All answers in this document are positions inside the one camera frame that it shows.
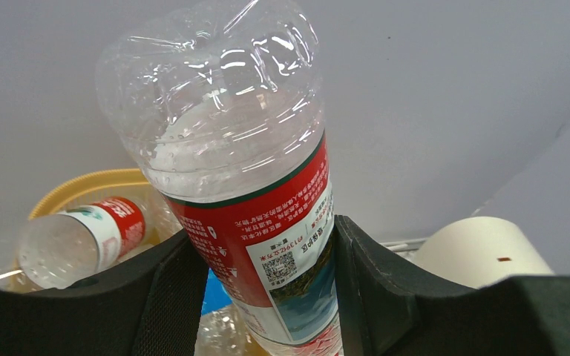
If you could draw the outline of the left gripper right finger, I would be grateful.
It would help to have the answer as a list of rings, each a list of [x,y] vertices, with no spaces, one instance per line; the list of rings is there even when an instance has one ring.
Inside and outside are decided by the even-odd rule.
[[[471,289],[415,266],[343,215],[332,246],[346,355],[570,355],[570,277]]]

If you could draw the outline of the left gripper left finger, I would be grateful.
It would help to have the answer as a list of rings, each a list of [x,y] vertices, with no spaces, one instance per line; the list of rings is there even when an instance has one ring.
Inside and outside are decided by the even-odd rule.
[[[0,290],[0,355],[192,355],[207,275],[180,232],[66,289]]]

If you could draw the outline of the clear bottle red white label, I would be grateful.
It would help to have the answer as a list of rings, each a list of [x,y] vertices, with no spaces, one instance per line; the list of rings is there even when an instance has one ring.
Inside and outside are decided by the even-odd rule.
[[[111,267],[146,241],[153,227],[143,198],[106,197],[27,222],[17,260],[38,287],[65,289]]]

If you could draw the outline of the clear bottle red blue label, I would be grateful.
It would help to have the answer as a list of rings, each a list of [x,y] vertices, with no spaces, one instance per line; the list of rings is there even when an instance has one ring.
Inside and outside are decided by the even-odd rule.
[[[318,37],[293,1],[205,1],[121,35],[99,106],[271,355],[337,355]]]

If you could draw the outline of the clear bottle bright blue label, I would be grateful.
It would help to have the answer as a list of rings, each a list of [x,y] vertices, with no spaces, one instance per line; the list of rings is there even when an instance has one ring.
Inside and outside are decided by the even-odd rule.
[[[252,355],[253,348],[231,297],[209,269],[194,355]]]

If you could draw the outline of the yellow plastic mesh bin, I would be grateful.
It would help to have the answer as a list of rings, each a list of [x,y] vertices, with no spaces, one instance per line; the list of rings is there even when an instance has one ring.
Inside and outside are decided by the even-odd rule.
[[[111,266],[113,267],[169,239],[182,229],[181,224],[173,216],[161,194],[149,184],[136,168],[98,171],[69,180],[45,196],[33,209],[26,223],[37,217],[55,214],[61,210],[95,202],[106,197],[127,197],[131,195],[145,200],[151,209],[154,227],[146,241],[120,257]],[[10,290],[21,293],[42,290],[32,283],[22,271],[17,260],[18,246],[19,241],[16,244],[15,273],[10,278]]]

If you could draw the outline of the white cylindrical container orange lid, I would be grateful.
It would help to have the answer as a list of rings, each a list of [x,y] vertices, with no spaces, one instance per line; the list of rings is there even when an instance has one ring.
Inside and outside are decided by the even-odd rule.
[[[553,270],[514,223],[471,217],[429,237],[412,263],[438,277],[479,289],[514,275],[553,275]]]

